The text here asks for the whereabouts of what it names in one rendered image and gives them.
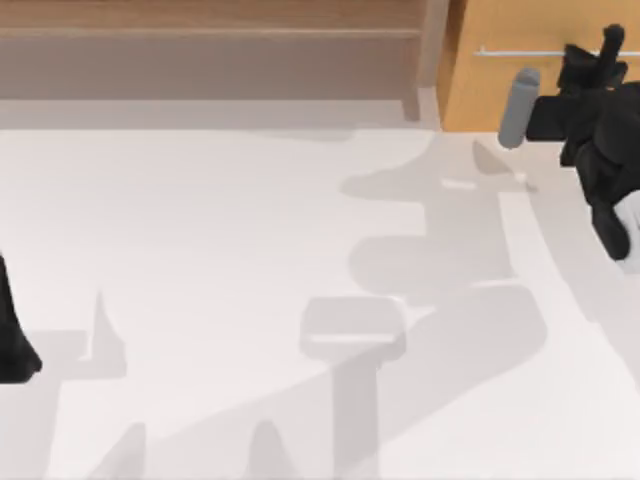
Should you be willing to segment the wooden open shelf unit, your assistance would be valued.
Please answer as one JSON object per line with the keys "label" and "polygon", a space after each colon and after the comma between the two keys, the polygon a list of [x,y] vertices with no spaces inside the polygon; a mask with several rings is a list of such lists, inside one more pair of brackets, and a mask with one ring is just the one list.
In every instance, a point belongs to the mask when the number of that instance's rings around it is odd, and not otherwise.
{"label": "wooden open shelf unit", "polygon": [[0,0],[0,102],[156,125],[428,120],[451,0]]}

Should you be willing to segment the wooden cupboard door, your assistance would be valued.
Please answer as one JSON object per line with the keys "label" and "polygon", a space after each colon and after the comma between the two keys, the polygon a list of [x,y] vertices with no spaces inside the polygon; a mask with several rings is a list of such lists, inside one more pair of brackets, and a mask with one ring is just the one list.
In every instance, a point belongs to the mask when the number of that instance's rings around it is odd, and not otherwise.
{"label": "wooden cupboard door", "polygon": [[[488,50],[564,50],[568,43],[597,52],[603,29],[625,29],[622,50],[640,51],[640,0],[449,0],[437,76],[441,125],[448,132],[498,129],[515,75],[538,69],[540,90],[553,94],[562,57],[480,57]],[[628,62],[640,80],[640,58]]]}

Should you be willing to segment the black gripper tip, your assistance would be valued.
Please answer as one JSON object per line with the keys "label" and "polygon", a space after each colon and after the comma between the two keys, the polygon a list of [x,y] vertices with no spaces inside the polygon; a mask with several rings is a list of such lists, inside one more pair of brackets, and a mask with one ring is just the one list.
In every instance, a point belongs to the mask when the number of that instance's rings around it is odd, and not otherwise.
{"label": "black gripper tip", "polygon": [[18,320],[6,262],[0,254],[0,385],[24,384],[42,367]]}

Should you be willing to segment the pale grey rounded box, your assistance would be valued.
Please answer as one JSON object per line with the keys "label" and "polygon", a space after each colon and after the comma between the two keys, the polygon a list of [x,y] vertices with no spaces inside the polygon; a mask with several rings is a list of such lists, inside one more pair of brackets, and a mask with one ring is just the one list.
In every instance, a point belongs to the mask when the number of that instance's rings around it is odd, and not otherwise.
{"label": "pale grey rounded box", "polygon": [[529,120],[539,97],[540,81],[540,71],[531,67],[525,67],[515,75],[497,136],[501,147],[513,150],[524,142]]}

